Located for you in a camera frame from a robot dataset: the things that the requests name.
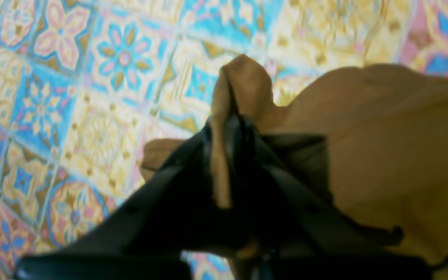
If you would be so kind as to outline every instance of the patterned tile floor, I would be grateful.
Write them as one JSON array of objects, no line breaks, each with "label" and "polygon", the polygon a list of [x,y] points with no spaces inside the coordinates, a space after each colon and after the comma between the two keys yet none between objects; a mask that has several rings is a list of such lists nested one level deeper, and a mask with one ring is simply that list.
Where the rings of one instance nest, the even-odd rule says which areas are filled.
[{"label": "patterned tile floor", "polygon": [[[448,0],[0,0],[0,279],[142,186],[143,145],[201,129],[239,53],[281,105],[341,66],[448,75]],[[183,258],[232,278],[219,257]]]}]

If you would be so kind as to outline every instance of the brown cloth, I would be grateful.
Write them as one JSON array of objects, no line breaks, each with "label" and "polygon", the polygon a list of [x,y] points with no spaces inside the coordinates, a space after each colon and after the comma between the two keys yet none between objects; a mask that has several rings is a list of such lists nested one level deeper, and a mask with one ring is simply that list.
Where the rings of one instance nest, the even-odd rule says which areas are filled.
[{"label": "brown cloth", "polygon": [[[235,110],[233,103],[262,135],[325,135],[334,205],[361,225],[400,225],[405,236],[400,246],[388,247],[391,252],[419,256],[430,265],[446,259],[448,77],[399,65],[341,68],[278,107],[266,71],[240,55],[221,69],[213,94],[212,171],[217,205],[223,208],[232,207],[222,174],[227,174],[223,124]],[[148,143],[142,174],[149,177],[144,167],[156,170],[179,144]],[[435,277],[448,278],[448,265]]]}]

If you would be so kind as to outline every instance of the tan fabric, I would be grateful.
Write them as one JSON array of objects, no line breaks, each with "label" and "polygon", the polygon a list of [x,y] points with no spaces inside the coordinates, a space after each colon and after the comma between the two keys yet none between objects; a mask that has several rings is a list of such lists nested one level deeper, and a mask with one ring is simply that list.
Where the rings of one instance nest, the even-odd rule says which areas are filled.
[{"label": "tan fabric", "polygon": [[[318,78],[287,107],[274,105],[271,89],[263,67],[244,55],[222,68],[212,106],[219,206],[232,206],[220,174],[227,168],[222,124],[235,100],[263,135],[326,135],[336,207],[362,225],[400,225],[402,244],[389,250],[429,264],[448,255],[448,78],[398,65],[341,68]],[[166,146],[160,149],[160,143]],[[142,166],[156,170],[179,144],[149,143]],[[437,278],[447,278],[447,271]]]}]

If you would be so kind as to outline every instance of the black plastic object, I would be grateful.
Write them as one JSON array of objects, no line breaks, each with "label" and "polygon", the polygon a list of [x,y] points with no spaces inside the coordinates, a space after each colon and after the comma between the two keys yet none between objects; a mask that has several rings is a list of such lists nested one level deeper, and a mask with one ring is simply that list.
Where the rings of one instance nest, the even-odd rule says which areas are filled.
[{"label": "black plastic object", "polygon": [[[281,137],[284,141],[298,135]],[[246,280],[329,278],[334,273],[431,279],[422,260],[382,250],[331,205],[325,139],[300,139],[306,147],[301,163],[309,168],[295,176],[249,120],[231,117],[226,157],[233,209],[222,210],[212,199],[212,133],[207,124],[94,231],[53,254],[24,257],[14,278],[188,280],[189,268],[179,262],[180,253],[201,250],[228,257]],[[259,254],[237,260],[236,251],[251,240],[260,244]]]}]

